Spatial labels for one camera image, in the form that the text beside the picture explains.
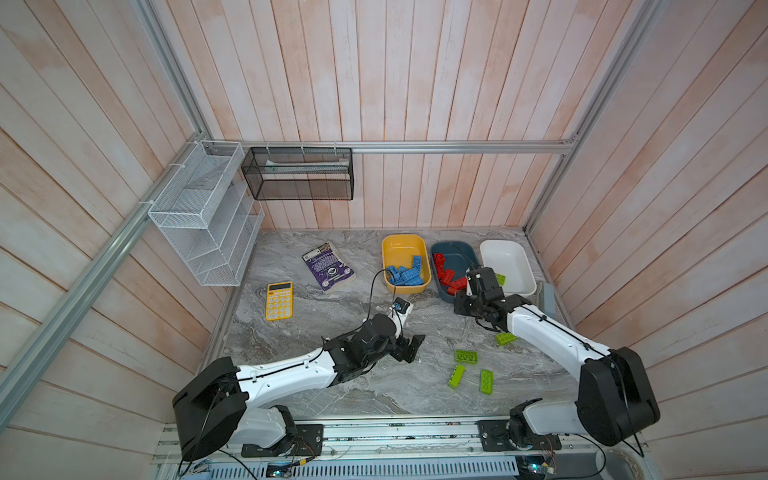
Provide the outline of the red lego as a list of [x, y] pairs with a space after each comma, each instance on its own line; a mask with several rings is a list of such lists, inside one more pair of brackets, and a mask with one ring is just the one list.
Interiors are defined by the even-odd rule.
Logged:
[[445, 265], [445, 257], [442, 253], [434, 253], [432, 256], [433, 263], [437, 271], [442, 271]]

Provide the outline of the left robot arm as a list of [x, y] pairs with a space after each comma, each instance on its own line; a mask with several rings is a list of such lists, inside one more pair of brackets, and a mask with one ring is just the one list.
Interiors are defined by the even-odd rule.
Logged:
[[300, 433], [289, 409], [276, 401], [354, 380], [387, 356], [413, 362], [425, 337], [403, 334], [412, 310], [398, 297], [387, 314], [287, 360], [241, 366], [229, 356], [214, 360], [172, 400], [182, 460], [202, 459], [229, 443], [274, 455], [287, 451]]

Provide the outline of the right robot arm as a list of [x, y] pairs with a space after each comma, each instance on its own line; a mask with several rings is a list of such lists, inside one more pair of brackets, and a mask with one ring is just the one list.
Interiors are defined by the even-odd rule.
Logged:
[[660, 420], [661, 412], [641, 357], [610, 348], [551, 319], [518, 294], [506, 295], [493, 269], [466, 272], [468, 292], [458, 292], [454, 312], [495, 333], [510, 333], [559, 363], [578, 382], [577, 399], [534, 399], [510, 410], [508, 441], [518, 450], [556, 434], [588, 435], [614, 446]]

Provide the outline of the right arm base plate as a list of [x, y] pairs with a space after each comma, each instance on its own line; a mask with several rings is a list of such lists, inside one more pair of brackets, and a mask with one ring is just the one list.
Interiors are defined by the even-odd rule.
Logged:
[[557, 435], [535, 434], [516, 418], [481, 420], [476, 425], [485, 452], [552, 451], [562, 448]]

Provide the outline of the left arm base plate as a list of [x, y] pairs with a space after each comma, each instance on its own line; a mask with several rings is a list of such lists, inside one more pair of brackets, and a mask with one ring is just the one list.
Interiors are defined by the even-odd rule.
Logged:
[[295, 427], [290, 427], [286, 436], [271, 447], [261, 448], [255, 444], [244, 444], [241, 455], [244, 458], [316, 457], [322, 452], [323, 437], [323, 424], [298, 424]]

